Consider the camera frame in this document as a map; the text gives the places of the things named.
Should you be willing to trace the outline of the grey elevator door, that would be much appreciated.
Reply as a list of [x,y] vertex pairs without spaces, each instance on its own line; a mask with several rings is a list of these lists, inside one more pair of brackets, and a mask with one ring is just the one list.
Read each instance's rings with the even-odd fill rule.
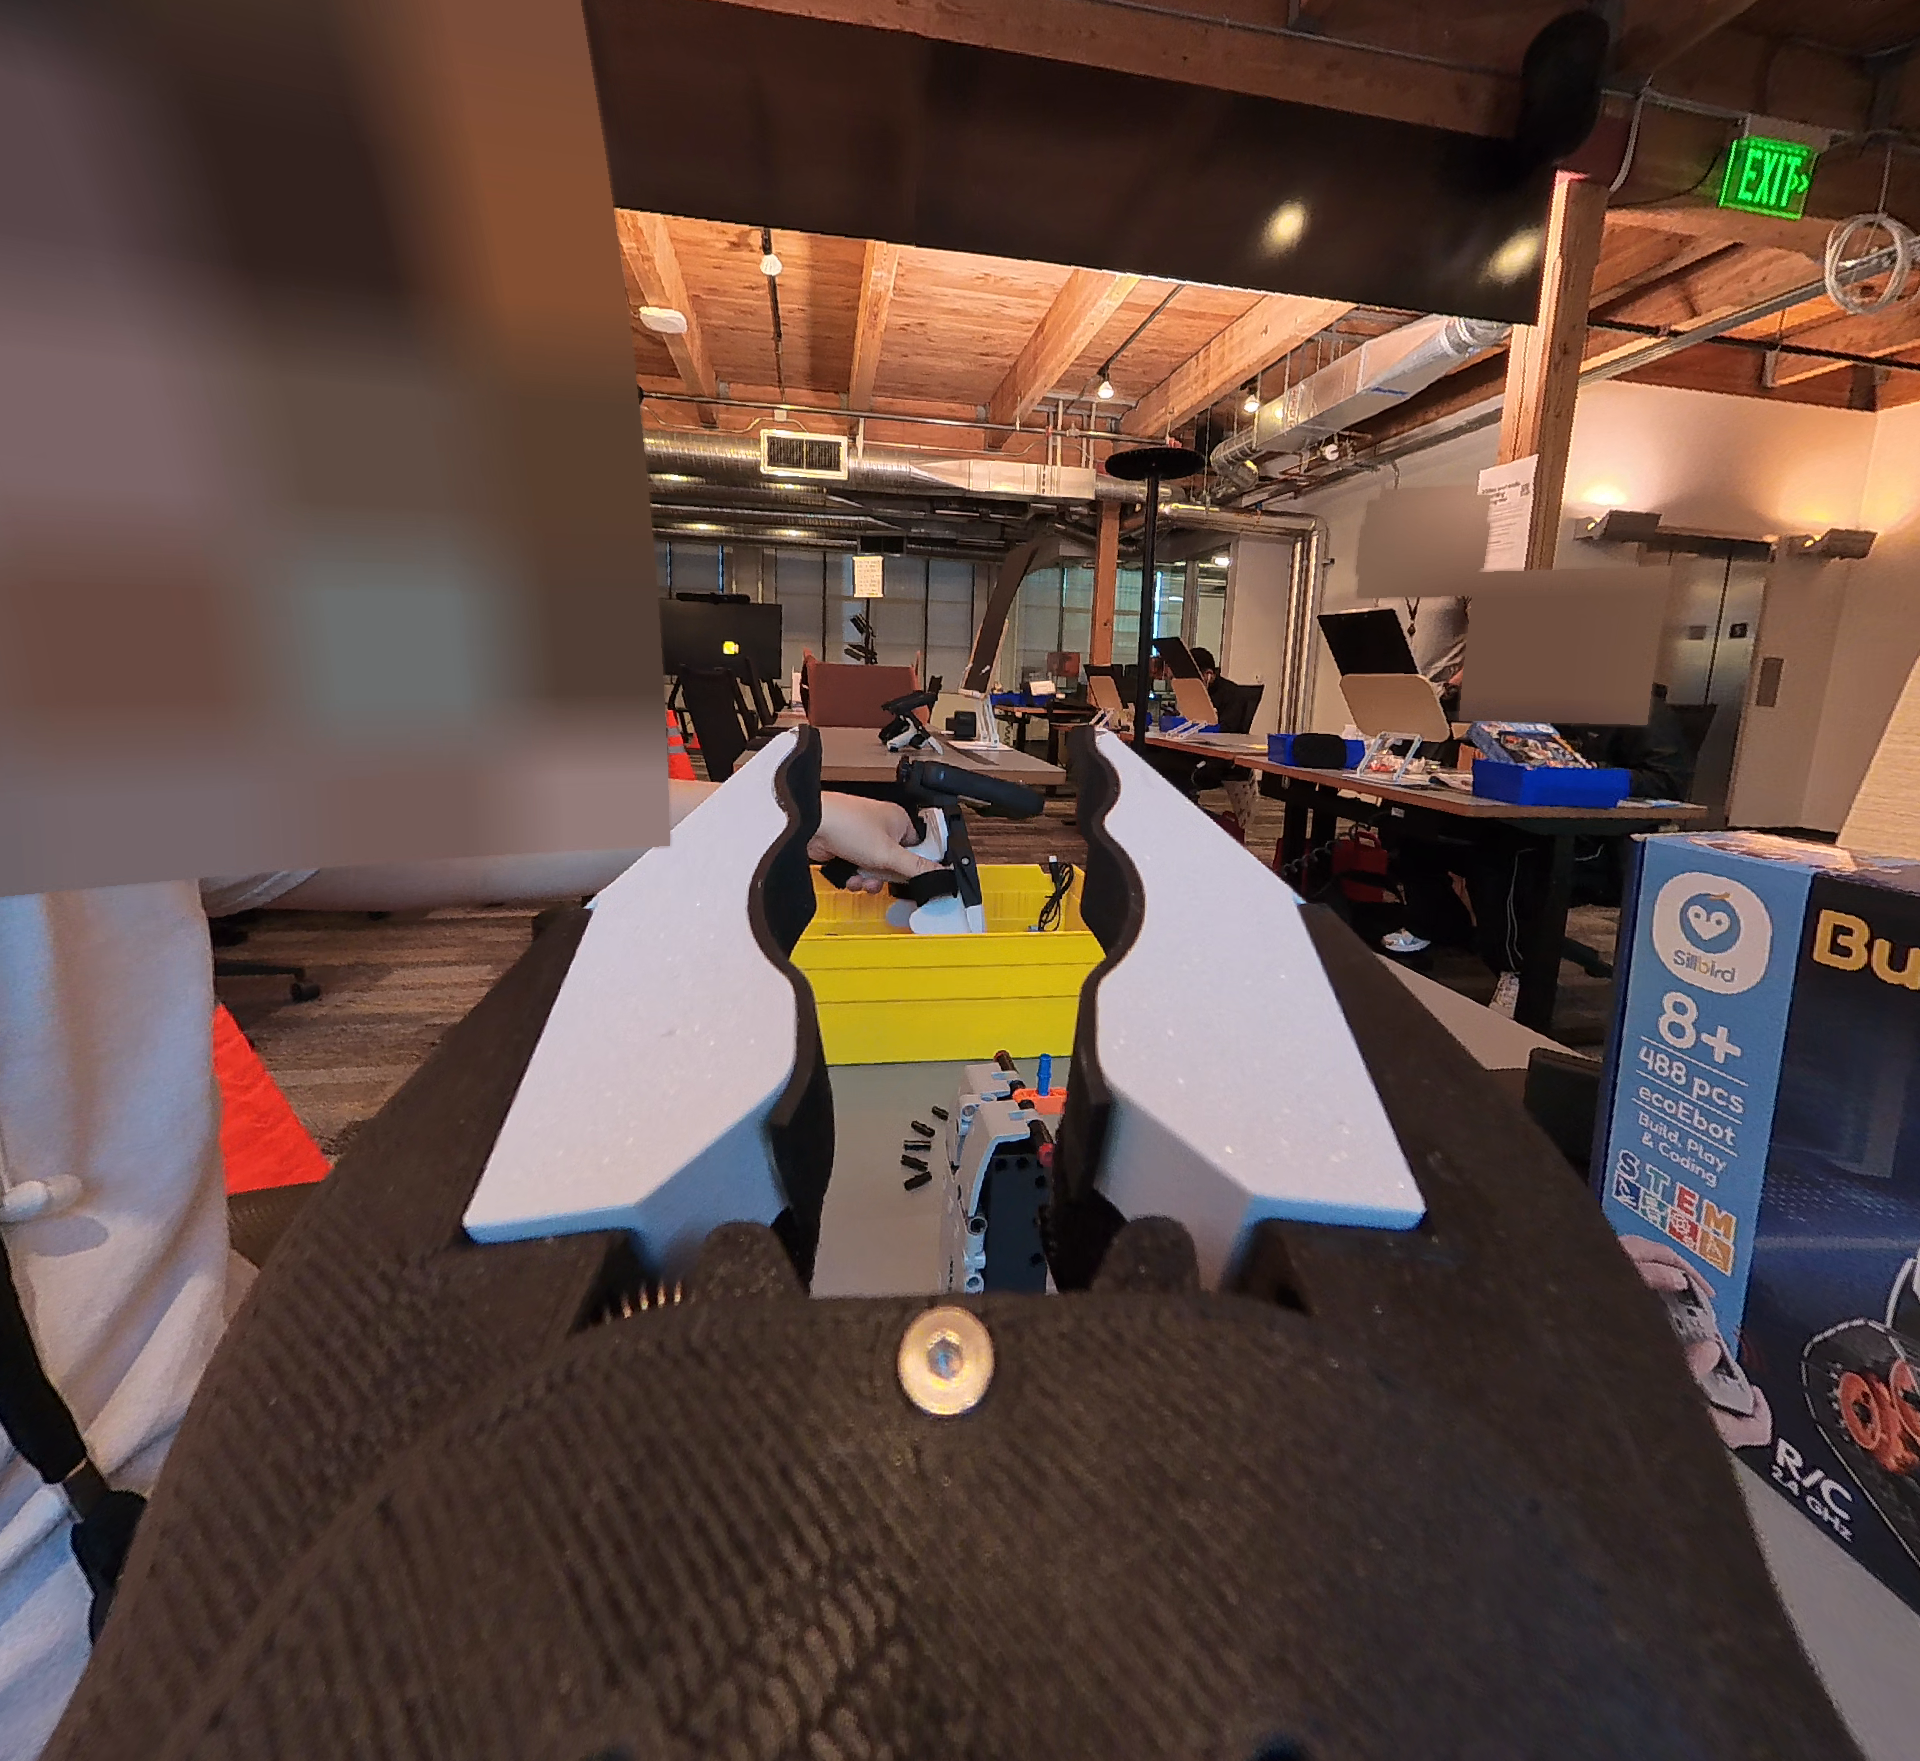
[[1689,802],[1706,811],[1708,828],[1726,823],[1768,576],[1758,552],[1668,556],[1655,684],[1689,745]]

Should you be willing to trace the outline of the person's left hand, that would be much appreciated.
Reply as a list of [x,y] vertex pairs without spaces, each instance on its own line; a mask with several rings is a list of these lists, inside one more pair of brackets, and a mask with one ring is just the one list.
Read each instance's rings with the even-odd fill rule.
[[883,894],[940,866],[918,854],[921,823],[888,800],[838,792],[820,795],[820,826],[808,844],[808,862],[849,862],[849,893]]

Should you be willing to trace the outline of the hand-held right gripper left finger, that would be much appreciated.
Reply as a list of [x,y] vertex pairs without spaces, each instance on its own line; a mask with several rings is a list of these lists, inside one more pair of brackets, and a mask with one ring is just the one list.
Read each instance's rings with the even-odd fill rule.
[[468,1203],[477,1243],[626,1229],[687,1261],[728,1220],[814,1258],[829,1068],[790,955],[814,914],[820,743],[765,746],[595,903]]

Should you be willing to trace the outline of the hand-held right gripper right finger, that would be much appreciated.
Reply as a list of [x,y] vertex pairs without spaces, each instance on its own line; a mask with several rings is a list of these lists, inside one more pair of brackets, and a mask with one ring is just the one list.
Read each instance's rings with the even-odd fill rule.
[[1119,1220],[1181,1224],[1206,1286],[1260,1220],[1408,1229],[1425,1203],[1293,893],[1113,734],[1068,751],[1086,839],[1048,1261],[1088,1286]]

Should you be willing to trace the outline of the black monitor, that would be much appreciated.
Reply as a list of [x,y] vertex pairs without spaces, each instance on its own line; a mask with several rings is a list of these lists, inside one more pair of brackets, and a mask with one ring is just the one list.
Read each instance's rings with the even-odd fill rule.
[[661,598],[661,673],[728,670],[752,678],[777,678],[780,623],[780,603],[741,598]]

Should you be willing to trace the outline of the person's left forearm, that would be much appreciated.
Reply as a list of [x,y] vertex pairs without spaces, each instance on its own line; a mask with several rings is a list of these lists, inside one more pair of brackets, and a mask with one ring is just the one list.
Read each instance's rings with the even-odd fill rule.
[[641,851],[458,857],[278,870],[198,882],[210,916],[249,911],[414,913],[593,899]]

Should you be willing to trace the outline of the black glossy panel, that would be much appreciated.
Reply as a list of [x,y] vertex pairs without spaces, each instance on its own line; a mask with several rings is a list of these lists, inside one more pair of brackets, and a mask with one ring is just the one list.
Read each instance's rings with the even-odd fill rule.
[[1513,142],[713,0],[582,0],[614,201],[1533,324]]

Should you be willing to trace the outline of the silver air duct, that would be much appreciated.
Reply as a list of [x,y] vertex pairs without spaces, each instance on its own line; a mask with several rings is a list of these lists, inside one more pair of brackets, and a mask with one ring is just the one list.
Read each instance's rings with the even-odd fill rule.
[[1362,342],[1316,373],[1260,406],[1246,430],[1211,451],[1211,471],[1229,474],[1246,463],[1318,446],[1420,394],[1466,361],[1498,350],[1508,324],[1427,316],[1391,333]]

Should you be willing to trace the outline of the green exit sign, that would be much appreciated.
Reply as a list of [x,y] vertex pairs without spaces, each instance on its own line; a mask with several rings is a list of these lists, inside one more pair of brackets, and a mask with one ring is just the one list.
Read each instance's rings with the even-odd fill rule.
[[1826,147],[1828,139],[1817,130],[1746,117],[1725,152],[1716,206],[1774,221],[1800,221]]

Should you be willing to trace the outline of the brown panel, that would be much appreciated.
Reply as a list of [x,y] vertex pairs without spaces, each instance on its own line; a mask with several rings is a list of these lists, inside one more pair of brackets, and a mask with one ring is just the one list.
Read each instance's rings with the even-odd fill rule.
[[814,656],[802,663],[802,707],[819,728],[888,726],[889,702],[918,695],[916,670],[898,667],[829,664]]

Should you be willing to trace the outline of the black device box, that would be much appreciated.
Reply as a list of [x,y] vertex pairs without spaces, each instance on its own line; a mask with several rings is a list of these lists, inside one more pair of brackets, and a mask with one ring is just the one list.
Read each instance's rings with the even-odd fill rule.
[[1602,1064],[1592,1056],[1533,1049],[1525,1069],[1522,1103],[1571,1171],[1590,1179],[1599,1127]]

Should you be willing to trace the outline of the white paper notice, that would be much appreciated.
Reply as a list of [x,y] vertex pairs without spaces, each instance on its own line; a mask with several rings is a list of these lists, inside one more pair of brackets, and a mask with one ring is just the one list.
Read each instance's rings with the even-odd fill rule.
[[1487,510],[1482,573],[1511,573],[1531,568],[1536,477],[1536,454],[1478,472],[1476,494]]

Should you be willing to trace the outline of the orange cloth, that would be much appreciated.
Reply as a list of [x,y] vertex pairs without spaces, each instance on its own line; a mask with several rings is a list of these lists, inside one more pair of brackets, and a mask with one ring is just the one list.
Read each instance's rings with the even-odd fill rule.
[[221,1004],[212,1016],[212,1064],[227,1196],[321,1182],[323,1151]]

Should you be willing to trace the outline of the beige stand board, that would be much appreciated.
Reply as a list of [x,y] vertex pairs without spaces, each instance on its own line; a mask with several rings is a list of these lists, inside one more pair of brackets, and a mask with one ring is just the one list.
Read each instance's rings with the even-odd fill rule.
[[1338,690],[1364,739],[1451,739],[1437,690],[1420,673],[1342,675]]

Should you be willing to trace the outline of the long wooden table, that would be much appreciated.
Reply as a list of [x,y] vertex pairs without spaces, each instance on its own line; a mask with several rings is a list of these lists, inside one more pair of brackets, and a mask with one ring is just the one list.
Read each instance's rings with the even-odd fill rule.
[[1517,1022],[1541,1033],[1550,1030],[1571,906],[1571,844],[1577,838],[1630,838],[1697,826],[1697,805],[1627,797],[1609,809],[1515,805],[1476,795],[1462,785],[1436,785],[1425,774],[1403,783],[1357,772],[1294,769],[1263,759],[1253,736],[1150,734],[1153,746],[1187,759],[1209,759],[1251,772],[1260,794],[1282,804],[1282,828],[1273,866],[1299,894],[1313,900],[1331,882],[1331,838],[1342,819],[1385,826],[1400,822],[1417,839],[1455,836],[1475,847],[1515,851],[1522,839],[1541,839],[1543,877],[1536,897],[1517,911],[1522,968]]

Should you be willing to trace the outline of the black mesh office chair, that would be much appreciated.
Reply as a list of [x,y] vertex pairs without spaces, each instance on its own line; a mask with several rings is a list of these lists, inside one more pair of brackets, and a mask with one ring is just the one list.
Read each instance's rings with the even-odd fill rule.
[[251,1270],[262,1270],[284,1233],[299,1220],[307,1200],[321,1187],[321,1181],[304,1181],[229,1192],[227,1243],[232,1254]]

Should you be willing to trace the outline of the person's torso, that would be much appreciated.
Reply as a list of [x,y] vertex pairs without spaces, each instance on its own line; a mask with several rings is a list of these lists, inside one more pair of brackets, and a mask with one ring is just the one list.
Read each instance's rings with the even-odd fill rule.
[[232,1292],[212,950],[193,879],[1,903],[4,1230],[38,1357],[108,1484],[152,1494]]

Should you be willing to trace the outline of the wooden column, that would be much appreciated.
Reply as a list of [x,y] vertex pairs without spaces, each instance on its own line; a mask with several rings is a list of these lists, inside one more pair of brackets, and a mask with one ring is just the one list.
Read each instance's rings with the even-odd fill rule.
[[1508,342],[1500,409],[1500,461],[1492,479],[1527,480],[1527,543],[1520,568],[1547,571],[1555,564],[1562,488],[1571,451],[1579,370],[1587,339],[1594,274],[1598,268],[1607,188],[1596,181],[1557,173],[1543,253],[1539,316]]

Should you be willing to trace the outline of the grey desk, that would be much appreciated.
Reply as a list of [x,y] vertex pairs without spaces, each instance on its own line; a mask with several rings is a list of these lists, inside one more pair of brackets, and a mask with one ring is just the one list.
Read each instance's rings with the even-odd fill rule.
[[[935,1184],[903,1192],[900,1156],[932,1124],[961,1064],[830,1068],[834,1161],[819,1252],[819,1293],[910,1293],[940,1280]],[[1750,1529],[1811,1664],[1866,1758],[1918,1755],[1918,1620],[1809,1517],[1746,1464],[1734,1476]]]

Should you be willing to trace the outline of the black pole stand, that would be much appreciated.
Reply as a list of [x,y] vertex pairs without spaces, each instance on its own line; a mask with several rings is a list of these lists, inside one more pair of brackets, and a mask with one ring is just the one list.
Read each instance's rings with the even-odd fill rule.
[[1140,631],[1134,699],[1134,746],[1144,749],[1150,718],[1150,660],[1156,637],[1156,566],[1162,487],[1187,482],[1204,468],[1204,461],[1173,444],[1140,446],[1116,453],[1107,461],[1113,480],[1144,487],[1144,521],[1140,528]]

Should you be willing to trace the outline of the black grey brick assembly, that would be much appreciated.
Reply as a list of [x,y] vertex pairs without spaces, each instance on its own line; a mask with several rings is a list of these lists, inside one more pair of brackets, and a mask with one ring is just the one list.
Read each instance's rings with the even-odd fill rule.
[[1054,1057],[964,1064],[929,1148],[942,1200],[940,1292],[1045,1293],[1052,1140],[1068,1081]]

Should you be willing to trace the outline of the blue toy robot kit box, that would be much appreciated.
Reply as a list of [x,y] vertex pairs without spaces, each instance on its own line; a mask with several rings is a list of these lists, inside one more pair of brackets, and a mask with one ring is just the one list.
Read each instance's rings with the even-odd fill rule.
[[1916,1606],[1918,867],[1640,844],[1594,1181],[1720,1438]]

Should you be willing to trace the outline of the black tilted screen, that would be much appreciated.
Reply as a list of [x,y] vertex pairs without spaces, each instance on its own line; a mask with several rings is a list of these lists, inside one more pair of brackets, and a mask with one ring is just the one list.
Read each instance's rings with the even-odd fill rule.
[[1424,675],[1391,608],[1320,613],[1316,626],[1342,678]]

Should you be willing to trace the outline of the yellow plastic bin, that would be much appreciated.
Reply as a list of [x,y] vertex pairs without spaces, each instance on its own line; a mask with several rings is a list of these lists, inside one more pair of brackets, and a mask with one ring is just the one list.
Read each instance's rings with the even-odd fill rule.
[[1102,959],[1081,882],[1046,931],[1037,931],[1052,894],[1043,866],[987,863],[980,889],[984,935],[919,937],[886,921],[886,900],[816,877],[793,964],[812,988],[830,1066],[1071,1056],[1081,987]]

